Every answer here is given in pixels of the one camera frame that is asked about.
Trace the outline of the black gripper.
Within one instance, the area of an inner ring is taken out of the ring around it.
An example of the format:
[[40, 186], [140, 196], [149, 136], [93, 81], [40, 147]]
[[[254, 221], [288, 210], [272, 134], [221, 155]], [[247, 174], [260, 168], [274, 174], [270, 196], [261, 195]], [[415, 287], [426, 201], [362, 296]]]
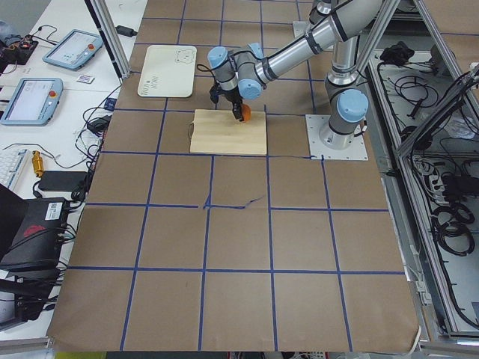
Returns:
[[236, 120], [243, 122], [243, 113], [242, 113], [242, 97], [238, 88], [233, 88], [231, 90], [222, 89], [222, 95], [227, 101], [229, 101], [233, 106], [233, 115]]

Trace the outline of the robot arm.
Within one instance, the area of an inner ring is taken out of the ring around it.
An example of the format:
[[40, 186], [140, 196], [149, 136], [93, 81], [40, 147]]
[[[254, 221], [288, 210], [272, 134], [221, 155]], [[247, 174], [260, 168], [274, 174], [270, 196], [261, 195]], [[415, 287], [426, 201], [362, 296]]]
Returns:
[[211, 101], [217, 103], [224, 96], [234, 117], [243, 122], [248, 111], [244, 100], [257, 99], [268, 83], [332, 47], [332, 68], [325, 80], [332, 114], [319, 136], [327, 147], [348, 148], [369, 107], [367, 97], [357, 88], [360, 33], [381, 6], [380, 1], [340, 1], [336, 6], [330, 1], [315, 1], [305, 31], [268, 56], [259, 43], [236, 50], [212, 48], [207, 56], [214, 78]]

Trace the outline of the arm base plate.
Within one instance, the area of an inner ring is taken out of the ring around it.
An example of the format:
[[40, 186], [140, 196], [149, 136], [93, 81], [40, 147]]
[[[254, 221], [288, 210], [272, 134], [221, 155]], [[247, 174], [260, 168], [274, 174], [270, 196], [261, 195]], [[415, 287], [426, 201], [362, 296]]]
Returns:
[[310, 157], [315, 160], [367, 161], [360, 125], [349, 135], [339, 135], [330, 128], [329, 118], [329, 115], [305, 115]]

